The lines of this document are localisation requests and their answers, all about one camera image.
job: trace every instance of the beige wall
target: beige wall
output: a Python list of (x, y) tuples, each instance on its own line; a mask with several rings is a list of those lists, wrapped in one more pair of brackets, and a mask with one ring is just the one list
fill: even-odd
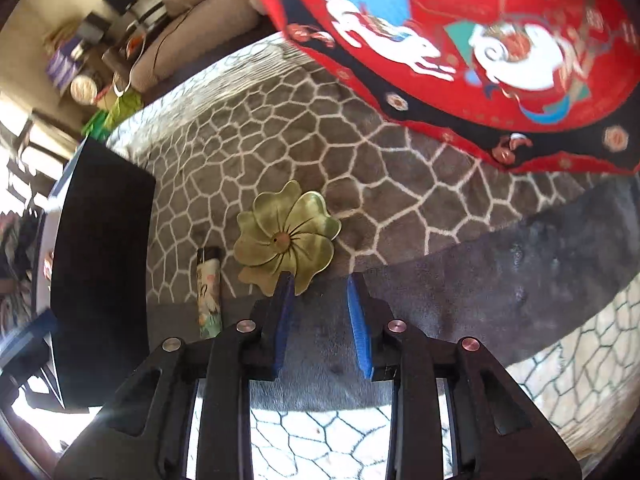
[[(140, 0), (142, 12), (157, 0)], [(0, 30), (0, 91), (27, 110), (40, 108), (79, 128), (92, 110), (66, 95), (61, 99), (45, 70), (48, 63), (42, 46), (44, 36), (67, 20), (83, 18), (92, 10), (124, 30), (130, 22), (117, 16), (102, 0), (21, 0)]]

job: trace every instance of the blue crescent shape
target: blue crescent shape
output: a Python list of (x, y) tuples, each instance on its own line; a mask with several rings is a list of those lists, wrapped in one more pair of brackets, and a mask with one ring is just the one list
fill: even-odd
[(569, 114), (571, 110), (571, 99), (568, 95), (565, 95), (557, 103), (553, 103), (545, 107), (545, 111), (541, 114), (537, 112), (531, 112), (527, 110), (522, 104), (518, 103), (520, 111), (527, 117), (538, 124), (558, 124)]

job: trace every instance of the flower petal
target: flower petal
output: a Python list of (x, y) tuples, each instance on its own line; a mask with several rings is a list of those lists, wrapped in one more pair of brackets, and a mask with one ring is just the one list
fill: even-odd
[(295, 180), (289, 180), (278, 193), (260, 193), (254, 200), (255, 221), (270, 237), (284, 229), (291, 208), (302, 190)]
[(243, 283), (254, 283), (265, 296), (273, 296), (280, 273), (288, 270), (296, 273), (296, 258), (293, 251), (279, 254), (273, 260), (257, 267), (243, 267), (238, 279)]
[(256, 242), (252, 238), (241, 235), (234, 245), (234, 256), (239, 263), (246, 266), (264, 264), (278, 254), (272, 246)]
[(334, 257), (334, 244), (329, 238), (312, 233), (299, 233), (291, 241), (298, 264), (295, 293), (299, 296), (311, 279), (329, 265)]
[(242, 211), (241, 213), (238, 213), (237, 220), (242, 236), (249, 237), (260, 244), (271, 243), (271, 236), (260, 228), (251, 211)]
[(285, 223), (291, 235), (311, 233), (329, 240), (337, 237), (340, 227), (340, 221), (329, 216), (322, 195), (315, 191), (308, 191), (298, 199)]

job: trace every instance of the brown couch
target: brown couch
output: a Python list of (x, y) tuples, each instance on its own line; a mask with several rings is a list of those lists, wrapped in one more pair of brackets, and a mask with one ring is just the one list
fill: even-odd
[(148, 46), (131, 73), (145, 92), (206, 51), (254, 28), (258, 12), (249, 0), (164, 0), (174, 19)]

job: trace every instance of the metal screw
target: metal screw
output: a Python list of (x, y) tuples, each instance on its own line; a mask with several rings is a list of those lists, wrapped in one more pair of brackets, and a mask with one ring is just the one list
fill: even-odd
[(238, 332), (242, 332), (243, 334), (253, 332), (255, 330), (255, 323), (251, 319), (243, 319), (236, 325), (236, 330), (238, 330)]
[(400, 334), (406, 330), (406, 323), (401, 319), (394, 319), (389, 321), (389, 324), (386, 327), (391, 330), (391, 332)]
[(475, 352), (480, 349), (480, 342), (478, 339), (473, 339), (472, 337), (465, 337), (462, 340), (462, 348), (467, 350), (468, 352)]
[(177, 337), (170, 337), (169, 339), (165, 339), (162, 343), (162, 350), (164, 350), (165, 352), (175, 352), (181, 346), (182, 341), (180, 341)]

